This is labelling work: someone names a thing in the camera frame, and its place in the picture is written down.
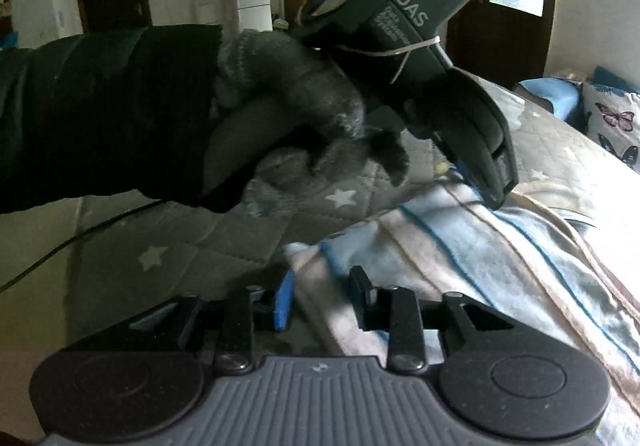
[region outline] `pink butterfly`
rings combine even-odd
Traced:
[[[617,114],[602,103],[596,103],[596,106],[602,114],[602,119],[604,119],[604,122],[609,126],[619,126],[620,129],[625,132],[631,132],[634,129],[635,114],[633,112],[622,112],[622,114]]]

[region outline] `pillow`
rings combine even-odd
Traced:
[[[7,34],[0,41],[0,49],[13,49],[18,47],[18,33],[13,31]]]
[[[640,89],[633,86],[628,81],[623,80],[620,76],[617,76],[610,70],[604,67],[600,67],[599,65],[596,67],[596,70],[593,73],[593,80],[591,81],[595,85],[604,85],[606,87],[623,90],[624,92],[635,92],[636,94],[640,93]]]
[[[538,78],[521,81],[520,85],[530,94],[551,103],[551,113],[566,121],[580,102],[580,89],[558,78]]]
[[[582,97],[587,136],[640,173],[640,96],[587,82]]]

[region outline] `gray quilted mattress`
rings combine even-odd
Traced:
[[[621,192],[637,192],[640,177],[537,105],[480,82],[510,122],[520,191],[619,232],[637,232],[640,210],[633,203],[615,209],[614,200]],[[431,141],[403,137],[411,168],[408,181],[398,188],[371,162],[360,176],[319,194],[287,217],[252,219],[240,208],[221,216],[168,203],[78,243],[69,271],[69,340],[178,294],[223,298],[245,284],[252,271],[281,260],[284,244],[316,243],[416,196],[449,165]],[[137,192],[84,198],[81,228],[147,202]],[[259,336],[258,346],[277,353],[323,350],[300,312],[289,331],[277,340]]]

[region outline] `black cable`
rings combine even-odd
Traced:
[[[124,213],[116,215],[115,217],[111,217],[110,219],[107,219],[104,222],[100,222],[100,224],[91,226],[90,228],[85,229],[83,232],[78,233],[77,235],[74,235],[71,238],[66,239],[64,242],[62,242],[62,244],[51,249],[51,251],[45,254],[40,260],[38,260],[34,264],[31,264],[29,267],[27,267],[27,269],[21,272],[18,276],[14,277],[12,280],[9,280],[2,287],[0,287],[0,294],[7,291],[8,289],[11,289],[15,284],[17,284],[21,280],[24,280],[27,276],[29,276],[33,271],[38,269],[42,264],[44,264],[52,256],[55,256],[60,251],[65,249],[67,246],[71,245],[72,243],[77,242],[82,238],[85,238],[87,235],[90,235],[91,233],[96,233],[101,230],[105,230],[106,228],[113,226],[116,222],[119,222],[122,219],[141,213],[143,211],[150,210],[151,208],[155,208],[156,206],[160,206],[161,204],[165,204],[166,202],[168,201],[153,201],[153,202],[150,202],[149,204],[145,204],[143,206],[133,208],[132,210],[125,211]]]

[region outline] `butterfly pillowcase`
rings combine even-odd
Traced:
[[[640,96],[634,92],[585,83],[582,88],[587,136],[640,173]]]

